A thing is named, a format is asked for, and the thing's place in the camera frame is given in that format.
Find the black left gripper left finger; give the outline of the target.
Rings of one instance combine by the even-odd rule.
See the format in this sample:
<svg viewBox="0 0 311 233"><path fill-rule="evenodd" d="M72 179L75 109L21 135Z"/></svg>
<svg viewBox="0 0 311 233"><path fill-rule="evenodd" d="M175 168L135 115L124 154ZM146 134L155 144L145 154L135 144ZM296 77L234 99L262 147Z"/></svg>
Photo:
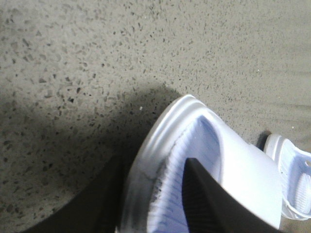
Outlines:
<svg viewBox="0 0 311 233"><path fill-rule="evenodd" d="M119 220L126 169L120 153L64 207L26 233L113 233Z"/></svg>

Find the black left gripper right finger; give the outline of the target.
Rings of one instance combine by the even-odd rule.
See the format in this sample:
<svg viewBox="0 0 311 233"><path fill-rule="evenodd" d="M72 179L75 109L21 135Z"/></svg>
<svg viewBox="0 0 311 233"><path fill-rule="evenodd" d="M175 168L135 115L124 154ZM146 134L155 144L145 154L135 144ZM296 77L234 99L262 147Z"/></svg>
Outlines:
<svg viewBox="0 0 311 233"><path fill-rule="evenodd" d="M185 161L182 204L191 233L279 232L239 204L195 158Z"/></svg>

